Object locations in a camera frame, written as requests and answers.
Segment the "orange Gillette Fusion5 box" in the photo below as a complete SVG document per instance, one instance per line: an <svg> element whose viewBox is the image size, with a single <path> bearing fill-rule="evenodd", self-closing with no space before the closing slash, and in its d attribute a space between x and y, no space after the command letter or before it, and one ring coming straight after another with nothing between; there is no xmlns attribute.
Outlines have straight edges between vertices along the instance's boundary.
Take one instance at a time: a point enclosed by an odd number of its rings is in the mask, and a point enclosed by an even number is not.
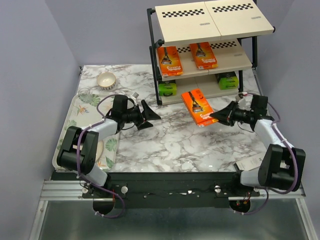
<svg viewBox="0 0 320 240"><path fill-rule="evenodd" d="M219 122L211 117L214 110L199 88L182 93L181 99L198 127L203 128Z"/></svg>

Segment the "black green razor box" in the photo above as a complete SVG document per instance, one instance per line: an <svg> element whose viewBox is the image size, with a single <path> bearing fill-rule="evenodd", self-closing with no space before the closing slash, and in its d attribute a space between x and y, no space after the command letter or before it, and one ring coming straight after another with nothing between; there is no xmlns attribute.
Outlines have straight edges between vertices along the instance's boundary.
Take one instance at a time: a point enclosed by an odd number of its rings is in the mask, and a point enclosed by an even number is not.
<svg viewBox="0 0 320 240"><path fill-rule="evenodd" d="M239 85L238 77L234 71L218 73L215 77L220 90L236 89Z"/></svg>
<svg viewBox="0 0 320 240"><path fill-rule="evenodd" d="M161 97L175 96L177 94L177 84L175 80L158 82L158 94Z"/></svg>

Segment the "beige black three-tier shelf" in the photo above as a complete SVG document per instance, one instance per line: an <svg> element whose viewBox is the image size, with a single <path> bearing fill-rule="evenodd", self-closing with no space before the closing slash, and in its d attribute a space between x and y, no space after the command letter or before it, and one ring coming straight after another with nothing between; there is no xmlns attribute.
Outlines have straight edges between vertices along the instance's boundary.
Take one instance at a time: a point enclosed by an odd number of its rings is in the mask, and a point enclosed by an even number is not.
<svg viewBox="0 0 320 240"><path fill-rule="evenodd" d="M180 94L200 88L207 98L228 96L244 89L243 71L258 65L258 37L275 32L254 0L211 0L161 5L147 9L148 24L156 15L162 34L152 37L149 47L154 88L158 105L180 103ZM189 44L209 42L218 67L198 70ZM157 49L177 48L183 68L179 76L164 77L160 71ZM221 90L216 74L235 72L239 84L235 89ZM159 81L175 80L177 94L160 96Z"/></svg>

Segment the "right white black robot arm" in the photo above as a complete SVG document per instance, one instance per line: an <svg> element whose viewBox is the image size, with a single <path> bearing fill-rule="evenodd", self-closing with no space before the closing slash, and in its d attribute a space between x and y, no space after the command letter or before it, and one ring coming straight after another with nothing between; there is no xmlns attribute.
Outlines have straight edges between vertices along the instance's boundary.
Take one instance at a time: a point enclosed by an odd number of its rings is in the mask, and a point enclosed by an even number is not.
<svg viewBox="0 0 320 240"><path fill-rule="evenodd" d="M253 94L250 109L241 109L238 101L213 112L210 117L225 126L235 123L250 125L263 142L266 153L260 165L251 170L239 170L238 179L230 183L230 191L241 196L248 187L267 188L278 194L288 194L299 189L306 153L294 147L277 127L278 120L267 114L268 97Z"/></svg>

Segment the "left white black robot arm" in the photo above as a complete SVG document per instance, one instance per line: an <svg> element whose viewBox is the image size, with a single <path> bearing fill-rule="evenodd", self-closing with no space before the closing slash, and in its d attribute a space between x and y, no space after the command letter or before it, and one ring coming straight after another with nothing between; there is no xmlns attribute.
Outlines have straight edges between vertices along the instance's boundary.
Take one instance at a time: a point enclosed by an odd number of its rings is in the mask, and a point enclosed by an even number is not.
<svg viewBox="0 0 320 240"><path fill-rule="evenodd" d="M76 172L83 180L94 185L93 191L101 198L107 197L111 185L107 182L108 174L96 163L98 142L116 135L125 129L126 124L133 124L138 130L153 127L150 121L160 120L143 99L141 104L123 94L106 96L99 103L113 97L111 109L102 113L99 105L97 112L102 116L97 123L87 127L70 126L65 133L59 149L56 163L58 166Z"/></svg>

